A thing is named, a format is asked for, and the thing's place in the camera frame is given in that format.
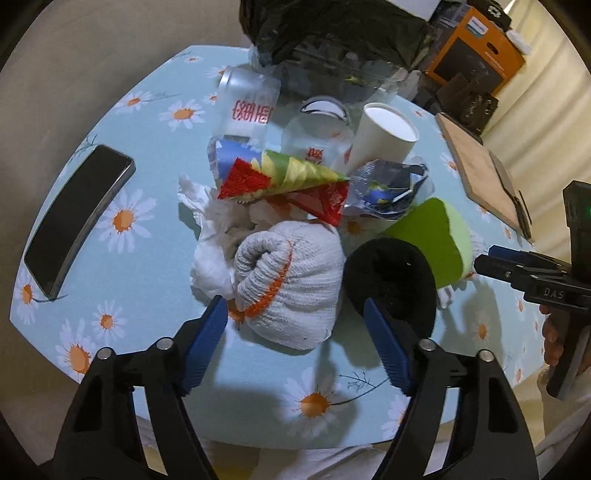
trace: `cardboard box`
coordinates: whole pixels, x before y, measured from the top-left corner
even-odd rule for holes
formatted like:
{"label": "cardboard box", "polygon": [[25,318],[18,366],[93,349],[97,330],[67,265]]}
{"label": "cardboard box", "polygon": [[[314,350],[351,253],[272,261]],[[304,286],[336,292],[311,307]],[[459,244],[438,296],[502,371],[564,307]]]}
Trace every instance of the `cardboard box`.
{"label": "cardboard box", "polygon": [[504,32],[470,5],[445,12],[436,28],[438,37],[423,70],[440,85],[461,73],[495,95],[525,63]]}

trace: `white paper cup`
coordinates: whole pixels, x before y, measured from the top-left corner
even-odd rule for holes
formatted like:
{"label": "white paper cup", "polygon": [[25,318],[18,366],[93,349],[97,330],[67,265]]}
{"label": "white paper cup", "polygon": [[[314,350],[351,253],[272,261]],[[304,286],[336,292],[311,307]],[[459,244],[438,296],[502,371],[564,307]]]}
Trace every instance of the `white paper cup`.
{"label": "white paper cup", "polygon": [[349,161],[338,170],[348,175],[373,160],[402,163],[417,140],[418,130],[402,112],[385,103],[368,103]]}

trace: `smartphone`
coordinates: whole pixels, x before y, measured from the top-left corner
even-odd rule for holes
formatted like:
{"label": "smartphone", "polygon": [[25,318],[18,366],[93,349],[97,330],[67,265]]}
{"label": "smartphone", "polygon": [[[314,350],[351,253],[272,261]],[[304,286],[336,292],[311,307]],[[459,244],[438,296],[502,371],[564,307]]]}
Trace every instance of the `smartphone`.
{"label": "smartphone", "polygon": [[35,231],[25,264],[49,300],[55,300],[90,230],[135,172],[132,158],[97,145],[61,188]]}

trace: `white daisy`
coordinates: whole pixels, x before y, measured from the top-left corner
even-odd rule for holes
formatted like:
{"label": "white daisy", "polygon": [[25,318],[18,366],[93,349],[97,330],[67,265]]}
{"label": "white daisy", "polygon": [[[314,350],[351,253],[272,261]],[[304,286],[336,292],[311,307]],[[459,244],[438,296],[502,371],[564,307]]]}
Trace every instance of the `white daisy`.
{"label": "white daisy", "polygon": [[393,402],[390,403],[388,410],[388,418],[390,419],[382,425],[382,438],[384,440],[392,440],[396,436],[396,432],[402,423],[404,414],[410,399],[404,395],[398,395]]}
{"label": "white daisy", "polygon": [[150,92],[129,92],[115,104],[116,113],[132,113],[141,110],[142,105],[151,98]]}
{"label": "white daisy", "polygon": [[442,140],[445,140],[445,135],[443,135],[443,132],[441,131],[441,128],[439,128],[439,125],[437,125],[437,124],[433,125],[433,129],[435,130],[435,133],[437,134],[437,136],[439,138],[441,138]]}
{"label": "white daisy", "polygon": [[506,225],[503,227],[503,233],[507,237],[507,240],[513,240],[513,234],[511,233],[511,229]]}
{"label": "white daisy", "polygon": [[226,72],[226,67],[225,65],[222,65],[221,67],[211,67],[207,70],[207,78],[211,78],[211,79],[216,79],[216,78],[220,78],[222,77],[222,75]]}
{"label": "white daisy", "polygon": [[121,317],[121,307],[115,308],[115,301],[106,301],[103,305],[99,304],[95,317],[95,336],[104,345],[111,345],[117,338],[124,338],[125,331],[121,328],[127,323],[127,319]]}
{"label": "white daisy", "polygon": [[41,296],[41,291],[26,267],[18,271],[17,282],[14,285],[14,299],[17,302],[17,315],[25,323],[35,323],[35,310],[39,304],[35,301]]}
{"label": "white daisy", "polygon": [[168,112],[159,115],[161,122],[168,122],[168,126],[174,132],[181,124],[191,130],[193,124],[202,124],[204,119],[202,115],[205,112],[201,110],[201,105],[195,103],[195,100],[189,100],[184,106],[179,100],[172,104]]}
{"label": "white daisy", "polygon": [[288,435],[299,433],[303,438],[316,438],[328,431],[331,423],[338,423],[336,413],[346,406],[346,400],[337,392],[334,375],[319,381],[310,367],[303,371],[301,380],[302,384],[293,378],[287,379],[287,394],[283,395],[283,405],[277,415],[291,422]]}
{"label": "white daisy", "polygon": [[208,93],[205,97],[203,97],[203,103],[209,103],[210,105],[215,105],[217,102],[217,92]]}
{"label": "white daisy", "polygon": [[146,215],[156,205],[156,200],[149,198],[140,202],[143,191],[138,189],[131,198],[127,199],[127,193],[121,189],[115,200],[111,202],[106,212],[96,224],[97,228],[105,229],[99,237],[102,242],[109,239],[109,252],[117,246],[121,253],[125,244],[127,251],[133,252],[135,248],[134,234],[143,238],[150,238],[151,234],[139,222],[151,220],[153,215]]}
{"label": "white daisy", "polygon": [[347,253],[354,251],[361,244],[386,230],[387,223],[389,223],[388,220],[376,217],[344,216],[338,227],[343,248]]}
{"label": "white daisy", "polygon": [[185,58],[185,63],[199,63],[202,60],[203,57],[200,57],[199,55],[189,55]]}
{"label": "white daisy", "polygon": [[88,372],[97,351],[96,345],[92,343],[90,338],[84,336],[84,326],[85,322],[81,319],[74,335],[70,322],[66,320],[61,326],[61,345],[56,345],[59,364],[69,376],[78,382]]}
{"label": "white daisy", "polygon": [[457,165],[453,158],[451,158],[448,154],[442,153],[439,155],[439,160],[441,160],[447,169],[452,173],[455,178],[460,178],[460,174],[457,172]]}
{"label": "white daisy", "polygon": [[519,319],[524,320],[525,319],[525,300],[523,299],[523,294],[520,292],[515,292],[515,309],[517,310]]}
{"label": "white daisy", "polygon": [[523,382],[523,380],[525,380],[523,367],[521,366],[521,361],[517,360],[517,362],[515,363],[515,370],[513,373],[513,378],[509,379],[509,383],[511,384],[512,387],[516,387],[521,382]]}
{"label": "white daisy", "polygon": [[486,222],[490,223],[492,214],[488,210],[486,210],[483,206],[476,204],[476,210],[480,213],[480,217]]}
{"label": "white daisy", "polygon": [[470,334],[478,348],[486,347],[490,341],[491,317],[485,310],[478,310],[474,323],[470,325]]}

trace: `red chinese text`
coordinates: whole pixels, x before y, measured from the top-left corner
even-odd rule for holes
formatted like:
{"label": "red chinese text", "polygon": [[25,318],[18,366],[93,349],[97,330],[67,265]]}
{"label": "red chinese text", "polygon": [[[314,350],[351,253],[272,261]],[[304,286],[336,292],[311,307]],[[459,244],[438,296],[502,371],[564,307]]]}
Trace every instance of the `red chinese text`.
{"label": "red chinese text", "polygon": [[258,122],[265,125],[272,113],[273,109],[268,105],[257,105],[255,102],[237,100],[232,109],[232,120]]}
{"label": "red chinese text", "polygon": [[308,153],[306,154],[306,160],[314,162],[314,163],[320,163],[322,161],[322,155],[324,153],[324,150],[321,150],[320,148],[309,148],[308,149]]}

